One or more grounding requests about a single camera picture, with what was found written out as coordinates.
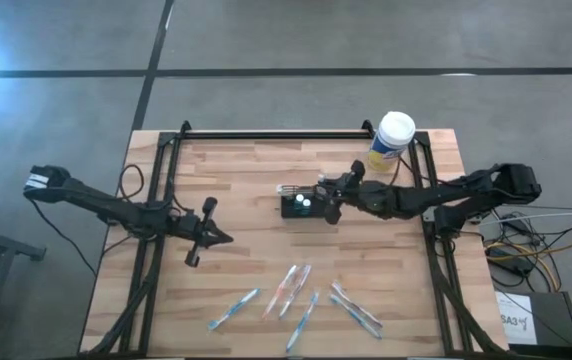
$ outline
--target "wooden table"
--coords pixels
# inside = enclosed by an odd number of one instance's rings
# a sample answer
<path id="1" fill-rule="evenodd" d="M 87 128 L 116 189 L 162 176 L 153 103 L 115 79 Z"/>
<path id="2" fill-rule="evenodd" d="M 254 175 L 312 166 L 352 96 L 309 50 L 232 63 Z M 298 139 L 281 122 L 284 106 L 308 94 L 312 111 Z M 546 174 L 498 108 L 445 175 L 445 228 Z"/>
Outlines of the wooden table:
<path id="1" fill-rule="evenodd" d="M 144 170 L 147 186 L 158 133 L 134 132 L 126 158 L 127 164 Z M 454 131 L 429 134 L 438 177 L 462 175 Z M 367 140 L 183 141 L 175 177 L 177 197 L 184 206 L 197 209 L 207 196 L 216 197 L 214 220 L 235 241 L 203 251 L 199 267 L 193 269 L 184 265 L 192 243 L 167 238 L 148 355 L 284 356 L 314 289 L 321 291 L 320 301 L 291 355 L 442 355 L 418 218 L 383 221 L 348 206 L 342 207 L 336 226 L 323 219 L 280 217 L 277 184 L 313 184 L 319 173 L 339 175 L 354 159 L 363 159 L 368 147 Z M 367 171 L 366 178 L 390 181 L 391 174 Z M 413 184 L 403 166 L 397 184 Z M 137 187 L 137 175 L 127 174 L 126 192 Z M 143 201 L 145 193 L 137 200 Z M 123 229 L 111 229 L 106 246 L 124 236 Z M 464 301 L 493 340 L 507 348 L 481 241 L 473 235 L 456 241 Z M 102 259 L 81 350 L 97 344 L 123 310 L 136 247 L 136 241 L 124 243 Z M 312 265 L 304 290 L 283 320 L 273 310 L 262 321 L 261 313 L 292 264 Z M 334 279 L 383 321 L 383 340 L 371 337 L 330 303 Z M 207 331 L 210 320 L 256 287 L 262 289 L 257 298 L 216 331 Z M 461 348 L 452 309 L 449 317 L 455 346 Z M 133 332 L 137 339 L 138 330 Z"/>

